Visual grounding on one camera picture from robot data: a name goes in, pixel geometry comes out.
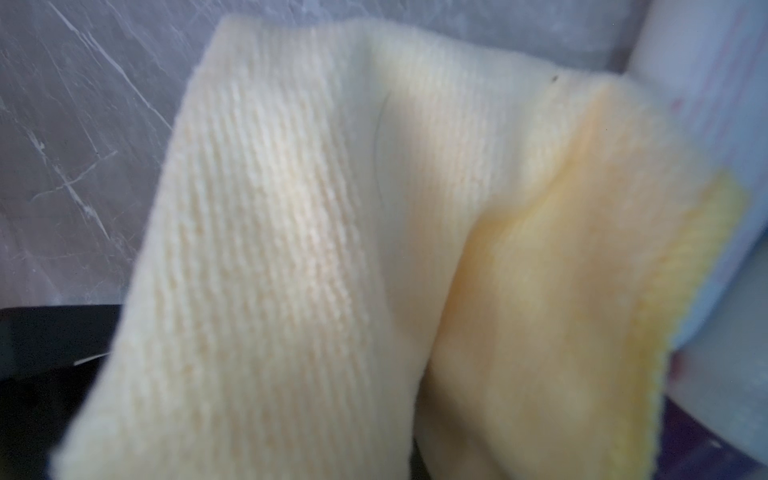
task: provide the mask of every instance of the fabric fold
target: fabric fold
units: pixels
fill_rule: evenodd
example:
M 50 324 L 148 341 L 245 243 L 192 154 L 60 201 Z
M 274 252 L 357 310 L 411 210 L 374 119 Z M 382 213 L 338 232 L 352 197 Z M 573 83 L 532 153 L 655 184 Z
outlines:
M 626 78 L 228 18 L 55 476 L 647 478 L 745 203 Z

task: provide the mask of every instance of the pale yellow towel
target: pale yellow towel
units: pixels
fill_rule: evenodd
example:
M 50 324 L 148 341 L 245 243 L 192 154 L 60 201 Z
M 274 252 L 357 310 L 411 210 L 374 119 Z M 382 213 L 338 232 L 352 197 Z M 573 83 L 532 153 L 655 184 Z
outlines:
M 231 18 L 55 474 L 648 478 L 744 202 L 626 79 Z

